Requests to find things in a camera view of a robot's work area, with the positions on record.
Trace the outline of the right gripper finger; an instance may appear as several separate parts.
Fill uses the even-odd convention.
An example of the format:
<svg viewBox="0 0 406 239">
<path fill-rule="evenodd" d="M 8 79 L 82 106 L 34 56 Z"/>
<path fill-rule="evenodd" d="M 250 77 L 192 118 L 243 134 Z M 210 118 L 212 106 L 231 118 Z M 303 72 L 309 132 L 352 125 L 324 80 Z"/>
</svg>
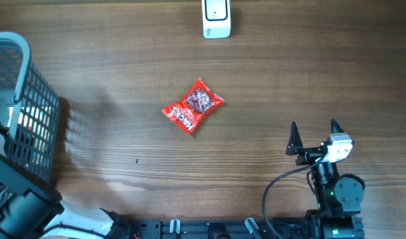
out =
<svg viewBox="0 0 406 239">
<path fill-rule="evenodd" d="M 299 155 L 303 153 L 303 143 L 298 132 L 296 122 L 292 122 L 290 127 L 290 137 L 286 148 L 287 155 Z"/>
<path fill-rule="evenodd" d="M 331 119 L 330 127 L 332 133 L 344 133 L 345 131 L 340 127 L 339 123 L 335 119 Z"/>
</svg>

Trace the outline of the red candy bag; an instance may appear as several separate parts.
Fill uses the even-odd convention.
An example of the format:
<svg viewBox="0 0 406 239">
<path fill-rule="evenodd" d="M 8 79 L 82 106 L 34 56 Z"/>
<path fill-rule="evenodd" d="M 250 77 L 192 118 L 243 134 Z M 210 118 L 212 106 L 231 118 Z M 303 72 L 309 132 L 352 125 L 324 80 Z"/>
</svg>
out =
<svg viewBox="0 0 406 239">
<path fill-rule="evenodd" d="M 163 114 L 185 133 L 193 133 L 201 121 L 225 100 L 214 93 L 202 79 L 176 103 L 162 109 Z"/>
</svg>

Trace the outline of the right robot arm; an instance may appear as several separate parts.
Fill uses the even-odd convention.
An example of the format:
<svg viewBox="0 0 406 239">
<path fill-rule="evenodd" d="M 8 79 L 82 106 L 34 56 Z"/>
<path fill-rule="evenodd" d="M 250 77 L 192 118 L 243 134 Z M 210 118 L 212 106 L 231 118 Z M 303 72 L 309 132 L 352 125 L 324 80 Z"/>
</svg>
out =
<svg viewBox="0 0 406 239">
<path fill-rule="evenodd" d="M 296 165 L 305 166 L 318 209 L 307 210 L 300 225 L 290 225 L 290 238 L 363 238 L 361 212 L 364 181 L 353 174 L 339 174 L 337 164 L 347 159 L 354 146 L 351 137 L 331 120 L 331 134 L 318 147 L 304 147 L 293 122 L 286 148 L 297 156 Z"/>
</svg>

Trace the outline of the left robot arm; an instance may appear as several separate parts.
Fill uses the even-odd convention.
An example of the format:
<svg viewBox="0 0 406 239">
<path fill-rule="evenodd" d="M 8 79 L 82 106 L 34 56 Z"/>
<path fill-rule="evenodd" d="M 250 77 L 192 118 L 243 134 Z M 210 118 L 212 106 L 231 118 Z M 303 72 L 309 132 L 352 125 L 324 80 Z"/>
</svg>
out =
<svg viewBox="0 0 406 239">
<path fill-rule="evenodd" d="M 54 187 L 8 159 L 6 136 L 0 121 L 0 238 L 130 238 L 130 225 L 115 212 L 67 203 Z"/>
</svg>

